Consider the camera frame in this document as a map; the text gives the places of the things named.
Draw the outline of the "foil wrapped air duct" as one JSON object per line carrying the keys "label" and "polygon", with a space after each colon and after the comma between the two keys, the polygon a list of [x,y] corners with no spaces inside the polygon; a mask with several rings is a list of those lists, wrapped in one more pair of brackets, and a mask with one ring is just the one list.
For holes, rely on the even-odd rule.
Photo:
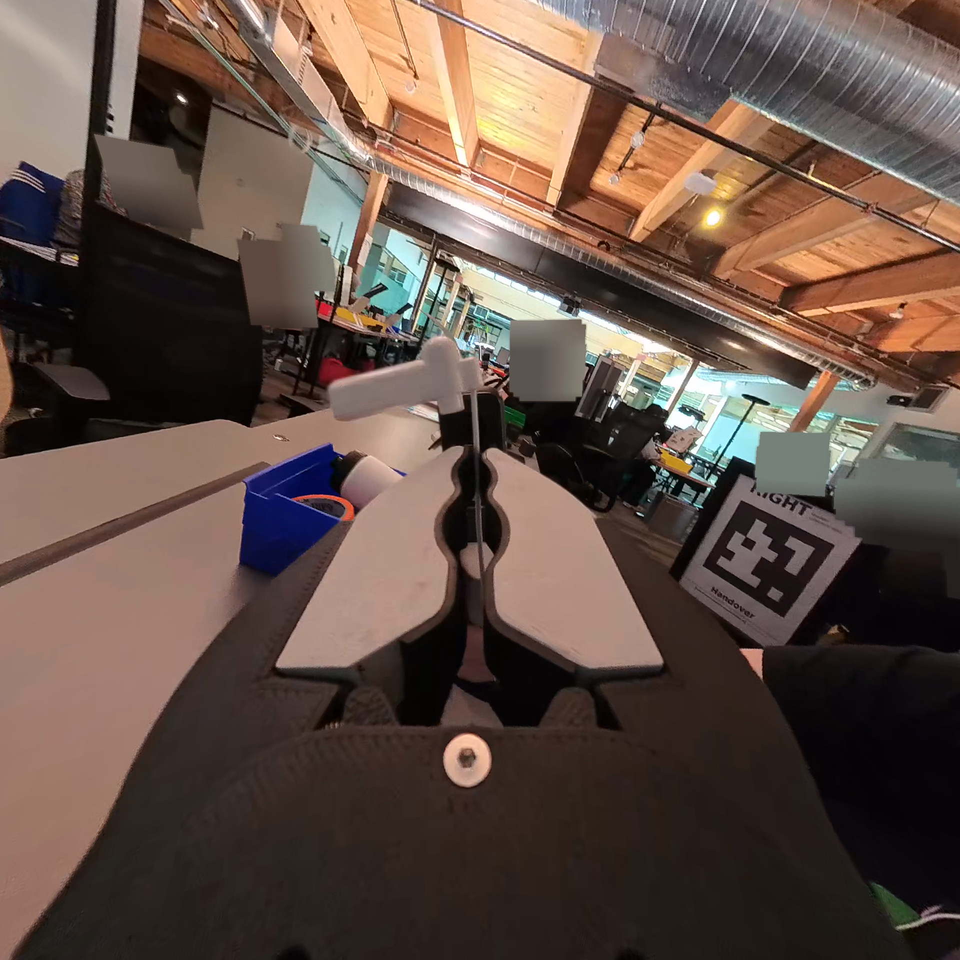
{"label": "foil wrapped air duct", "polygon": [[253,1],[225,1],[224,4],[237,18],[241,40],[309,125],[354,166],[378,170],[374,155],[349,129],[303,42],[283,22],[282,15],[275,9],[264,10]]}

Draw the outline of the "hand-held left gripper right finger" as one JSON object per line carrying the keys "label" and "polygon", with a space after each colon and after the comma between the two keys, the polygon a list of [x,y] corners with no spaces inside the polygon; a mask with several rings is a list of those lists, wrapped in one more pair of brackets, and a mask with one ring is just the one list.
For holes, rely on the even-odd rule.
{"label": "hand-held left gripper right finger", "polygon": [[484,570],[486,625],[568,673],[659,673],[664,658],[594,514],[498,449],[487,503],[500,523]]}

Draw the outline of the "white bottle with black cap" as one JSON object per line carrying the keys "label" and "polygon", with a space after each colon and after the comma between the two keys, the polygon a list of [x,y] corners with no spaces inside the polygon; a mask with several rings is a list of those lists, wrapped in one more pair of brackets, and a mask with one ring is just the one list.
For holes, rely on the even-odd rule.
{"label": "white bottle with black cap", "polygon": [[371,454],[352,450],[331,462],[329,486],[337,497],[359,512],[405,476]]}

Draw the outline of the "large silver spiral duct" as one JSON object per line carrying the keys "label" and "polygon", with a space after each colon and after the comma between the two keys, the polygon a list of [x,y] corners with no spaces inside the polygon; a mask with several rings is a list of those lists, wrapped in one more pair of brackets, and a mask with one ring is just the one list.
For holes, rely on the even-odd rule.
{"label": "large silver spiral duct", "polygon": [[639,95],[702,122],[733,100],[958,204],[958,48],[924,30],[841,1],[582,2],[577,18]]}

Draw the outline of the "black floor lamp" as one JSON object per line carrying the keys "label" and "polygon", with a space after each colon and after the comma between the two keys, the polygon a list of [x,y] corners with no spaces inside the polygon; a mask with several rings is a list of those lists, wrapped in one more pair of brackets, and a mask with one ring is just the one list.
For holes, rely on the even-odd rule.
{"label": "black floor lamp", "polygon": [[722,449],[718,452],[712,465],[713,476],[716,480],[719,480],[723,476],[732,460],[736,458],[735,446],[739,435],[743,432],[745,425],[750,421],[754,411],[757,408],[766,408],[771,405],[767,399],[752,393],[743,393],[742,399],[747,404],[746,409],[739,416],[738,421],[732,428],[729,437],[726,439]]}

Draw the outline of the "blue plastic bin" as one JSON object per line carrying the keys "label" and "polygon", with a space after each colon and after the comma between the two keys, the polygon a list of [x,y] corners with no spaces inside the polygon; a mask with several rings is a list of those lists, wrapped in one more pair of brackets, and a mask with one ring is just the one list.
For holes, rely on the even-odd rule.
{"label": "blue plastic bin", "polygon": [[245,479],[241,565],[279,574],[336,526],[355,520],[360,510],[352,521],[335,521],[292,500],[304,495],[336,496],[330,488],[331,462],[340,454],[326,443]]}

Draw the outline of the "black mesh office chair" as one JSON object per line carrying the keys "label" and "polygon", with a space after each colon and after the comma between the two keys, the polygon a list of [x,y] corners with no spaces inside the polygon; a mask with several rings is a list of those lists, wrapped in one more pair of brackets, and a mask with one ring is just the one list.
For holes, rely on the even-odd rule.
{"label": "black mesh office chair", "polygon": [[252,424],[262,334],[239,263],[101,204],[84,225],[76,364],[99,378],[115,419]]}

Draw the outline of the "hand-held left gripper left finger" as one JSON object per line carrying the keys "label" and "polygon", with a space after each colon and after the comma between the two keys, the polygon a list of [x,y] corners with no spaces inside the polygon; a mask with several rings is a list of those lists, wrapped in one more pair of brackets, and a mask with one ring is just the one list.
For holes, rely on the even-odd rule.
{"label": "hand-held left gripper left finger", "polygon": [[467,645],[461,564],[444,521],[468,449],[453,446],[336,528],[342,541],[280,652],[277,671],[352,671],[395,644],[436,635],[428,665],[457,671]]}

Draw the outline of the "person's colourful printed pants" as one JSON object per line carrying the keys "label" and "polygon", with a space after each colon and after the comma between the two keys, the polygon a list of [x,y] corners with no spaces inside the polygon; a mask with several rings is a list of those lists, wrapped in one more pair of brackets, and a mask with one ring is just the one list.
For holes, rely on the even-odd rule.
{"label": "person's colourful printed pants", "polygon": [[881,884],[870,893],[915,959],[959,958],[959,908],[933,904],[916,909]]}

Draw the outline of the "grey metal trash can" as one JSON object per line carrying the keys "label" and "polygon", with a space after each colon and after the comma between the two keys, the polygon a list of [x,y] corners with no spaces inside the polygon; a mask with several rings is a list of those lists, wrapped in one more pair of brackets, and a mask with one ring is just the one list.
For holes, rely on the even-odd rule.
{"label": "grey metal trash can", "polygon": [[668,493],[659,493],[644,513],[644,522],[657,536],[683,544],[700,515],[700,508]]}

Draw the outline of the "framed black white marker sign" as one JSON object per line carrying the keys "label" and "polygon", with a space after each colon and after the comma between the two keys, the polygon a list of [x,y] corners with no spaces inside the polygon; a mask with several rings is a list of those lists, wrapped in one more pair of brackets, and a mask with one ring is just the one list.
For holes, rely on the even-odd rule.
{"label": "framed black white marker sign", "polygon": [[757,490],[752,466],[729,468],[708,496],[671,574],[748,642],[797,642],[861,545],[833,513]]}

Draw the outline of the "blue jacket with white stripes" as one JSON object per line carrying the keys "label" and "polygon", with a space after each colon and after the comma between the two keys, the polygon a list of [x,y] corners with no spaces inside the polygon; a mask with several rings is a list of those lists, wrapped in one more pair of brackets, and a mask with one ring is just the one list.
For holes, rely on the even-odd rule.
{"label": "blue jacket with white stripes", "polygon": [[[1,187],[2,241],[52,249],[65,181],[21,160]],[[6,258],[13,246],[2,246],[2,297],[24,304],[42,304],[47,294],[42,272]]]}

